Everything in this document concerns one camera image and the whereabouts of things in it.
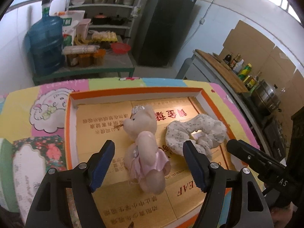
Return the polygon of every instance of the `stove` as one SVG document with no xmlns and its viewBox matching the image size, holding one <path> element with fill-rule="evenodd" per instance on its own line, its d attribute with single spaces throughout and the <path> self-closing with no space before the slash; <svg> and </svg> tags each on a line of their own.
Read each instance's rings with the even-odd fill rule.
<svg viewBox="0 0 304 228">
<path fill-rule="evenodd" d="M 263 129 L 267 123 L 267 120 L 269 119 L 268 116 L 264 116 L 258 111 L 257 107 L 251 100 L 251 93 L 240 93 L 240 96 L 246 104 L 247 108 L 252 113 L 252 116 L 255 118 L 256 122 L 259 124 L 261 129 Z"/>
<path fill-rule="evenodd" d="M 271 156 L 280 162 L 286 155 L 286 142 L 282 136 L 281 126 L 276 122 L 272 115 L 264 116 L 258 111 L 251 100 L 251 93 L 241 93 L 239 96 L 255 118 L 264 137 L 267 139 L 266 142 L 268 148 L 271 150 Z"/>
</svg>

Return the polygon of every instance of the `white wall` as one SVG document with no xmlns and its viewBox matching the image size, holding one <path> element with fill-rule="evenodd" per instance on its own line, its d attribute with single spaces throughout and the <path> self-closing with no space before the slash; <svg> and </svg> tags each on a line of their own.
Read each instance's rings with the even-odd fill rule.
<svg viewBox="0 0 304 228">
<path fill-rule="evenodd" d="M 197 0 L 190 20 L 193 24 L 188 39 L 199 25 L 212 0 Z M 173 67 L 178 71 L 196 48 L 219 54 L 231 29 L 239 20 L 251 25 L 273 41 L 304 75 L 304 29 L 290 14 L 268 0 L 215 0 L 201 25 L 189 43 L 180 50 Z"/>
<path fill-rule="evenodd" d="M 50 14 L 64 11 L 65 0 L 54 0 Z M 42 17 L 41 1 L 16 8 L 0 21 L 0 94 L 34 86 L 23 41 Z"/>
</svg>

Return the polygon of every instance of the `refrigerator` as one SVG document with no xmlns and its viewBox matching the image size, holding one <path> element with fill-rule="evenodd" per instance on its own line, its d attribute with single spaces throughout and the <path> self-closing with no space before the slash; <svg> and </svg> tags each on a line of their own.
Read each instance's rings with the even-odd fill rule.
<svg viewBox="0 0 304 228">
<path fill-rule="evenodd" d="M 147 0 L 132 54 L 138 65 L 168 65 L 180 47 L 196 0 Z"/>
</svg>

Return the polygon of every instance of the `screw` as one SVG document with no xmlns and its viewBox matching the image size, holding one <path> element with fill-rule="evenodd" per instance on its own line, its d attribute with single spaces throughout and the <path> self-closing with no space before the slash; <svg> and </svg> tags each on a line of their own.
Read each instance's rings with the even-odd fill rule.
<svg viewBox="0 0 304 228">
<path fill-rule="evenodd" d="M 217 163 L 211 163 L 210 166 L 213 169 L 217 169 L 219 167 L 219 165 Z"/>
<path fill-rule="evenodd" d="M 50 174 L 50 175 L 52 175 L 52 174 L 54 174 L 55 173 L 55 169 L 54 168 L 51 168 L 51 169 L 49 169 L 49 171 L 48 171 L 48 173 Z"/>
<path fill-rule="evenodd" d="M 87 168 L 87 164 L 86 163 L 81 163 L 81 164 L 79 164 L 79 169 L 85 169 L 85 168 Z"/>
<path fill-rule="evenodd" d="M 249 170 L 248 168 L 243 168 L 243 172 L 244 172 L 245 174 L 249 174 L 249 173 L 250 173 L 250 170 Z"/>
</svg>

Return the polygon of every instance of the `blue water bottle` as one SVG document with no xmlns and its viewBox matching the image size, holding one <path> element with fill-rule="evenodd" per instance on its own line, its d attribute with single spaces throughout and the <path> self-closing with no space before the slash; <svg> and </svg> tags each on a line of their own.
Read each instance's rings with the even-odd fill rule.
<svg viewBox="0 0 304 228">
<path fill-rule="evenodd" d="M 42 19 L 36 22 L 27 33 L 34 73 L 49 75 L 63 66 L 62 25 L 63 19 L 50 16 L 52 0 L 42 0 Z"/>
</svg>

